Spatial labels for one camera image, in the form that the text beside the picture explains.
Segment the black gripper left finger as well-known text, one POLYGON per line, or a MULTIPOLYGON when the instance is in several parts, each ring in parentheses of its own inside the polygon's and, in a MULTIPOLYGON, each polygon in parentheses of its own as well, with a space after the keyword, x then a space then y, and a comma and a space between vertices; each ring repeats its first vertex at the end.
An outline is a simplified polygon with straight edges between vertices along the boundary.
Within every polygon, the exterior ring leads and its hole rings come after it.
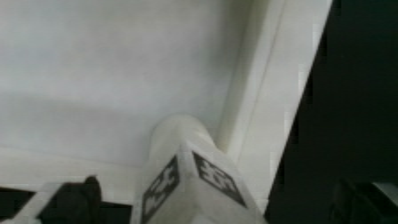
POLYGON ((102 224, 101 186, 93 176, 81 182, 47 184, 10 218, 10 224, 102 224))

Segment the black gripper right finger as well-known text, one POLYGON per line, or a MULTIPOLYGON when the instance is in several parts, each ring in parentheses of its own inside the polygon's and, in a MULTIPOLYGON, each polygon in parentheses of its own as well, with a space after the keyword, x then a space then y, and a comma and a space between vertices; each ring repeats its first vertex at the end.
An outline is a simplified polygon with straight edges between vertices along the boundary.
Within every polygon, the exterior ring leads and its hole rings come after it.
POLYGON ((328 224, 398 224, 398 183, 339 180, 328 224))

